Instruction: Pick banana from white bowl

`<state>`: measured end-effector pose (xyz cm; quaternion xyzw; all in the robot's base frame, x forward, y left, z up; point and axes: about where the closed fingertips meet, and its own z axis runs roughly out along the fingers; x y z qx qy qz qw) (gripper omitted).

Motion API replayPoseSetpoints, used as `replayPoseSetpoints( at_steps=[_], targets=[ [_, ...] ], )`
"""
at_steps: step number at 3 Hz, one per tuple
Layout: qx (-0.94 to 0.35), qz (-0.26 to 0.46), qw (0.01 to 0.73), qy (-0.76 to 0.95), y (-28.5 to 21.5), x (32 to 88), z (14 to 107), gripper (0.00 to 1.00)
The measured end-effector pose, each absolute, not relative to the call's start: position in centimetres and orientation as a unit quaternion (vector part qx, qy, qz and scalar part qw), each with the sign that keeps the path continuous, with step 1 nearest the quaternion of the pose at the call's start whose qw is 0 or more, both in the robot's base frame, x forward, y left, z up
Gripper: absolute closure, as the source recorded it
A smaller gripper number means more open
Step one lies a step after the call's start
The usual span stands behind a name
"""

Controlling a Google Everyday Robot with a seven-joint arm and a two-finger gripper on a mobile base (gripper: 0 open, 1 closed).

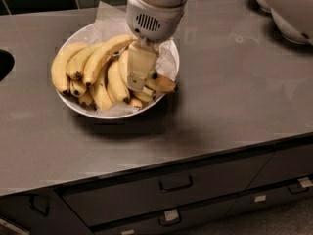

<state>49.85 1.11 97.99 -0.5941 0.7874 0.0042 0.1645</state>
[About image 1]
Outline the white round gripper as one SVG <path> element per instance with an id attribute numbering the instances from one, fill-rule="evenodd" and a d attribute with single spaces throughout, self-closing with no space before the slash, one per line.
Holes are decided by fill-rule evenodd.
<path id="1" fill-rule="evenodd" d="M 126 20 L 139 38 L 164 42 L 176 31 L 185 9 L 185 0 L 127 0 Z M 127 87 L 141 91 L 155 66 L 158 53 L 150 46 L 133 42 L 128 47 Z"/>

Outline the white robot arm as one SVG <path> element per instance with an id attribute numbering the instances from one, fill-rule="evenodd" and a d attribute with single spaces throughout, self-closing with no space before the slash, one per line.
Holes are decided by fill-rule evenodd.
<path id="1" fill-rule="evenodd" d="M 313 44 L 313 0 L 261 0 L 290 42 Z M 126 21 L 144 46 L 170 39 L 184 15 L 187 0 L 127 0 Z"/>

